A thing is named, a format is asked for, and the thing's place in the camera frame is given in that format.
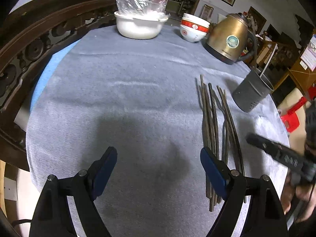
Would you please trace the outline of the right hand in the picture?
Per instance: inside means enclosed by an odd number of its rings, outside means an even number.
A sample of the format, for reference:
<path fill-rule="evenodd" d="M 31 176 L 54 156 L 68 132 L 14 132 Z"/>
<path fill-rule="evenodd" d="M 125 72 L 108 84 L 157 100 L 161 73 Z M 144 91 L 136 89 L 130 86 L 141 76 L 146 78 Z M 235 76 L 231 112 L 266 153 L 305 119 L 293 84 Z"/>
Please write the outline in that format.
<path fill-rule="evenodd" d="M 281 205 L 284 214 L 290 210 L 291 202 L 294 197 L 307 203 L 306 208 L 301 212 L 296 222 L 300 223 L 308 220 L 315 209 L 315 186 L 311 184 L 297 185 L 296 187 L 292 186 L 291 173 L 288 172 L 281 194 Z"/>

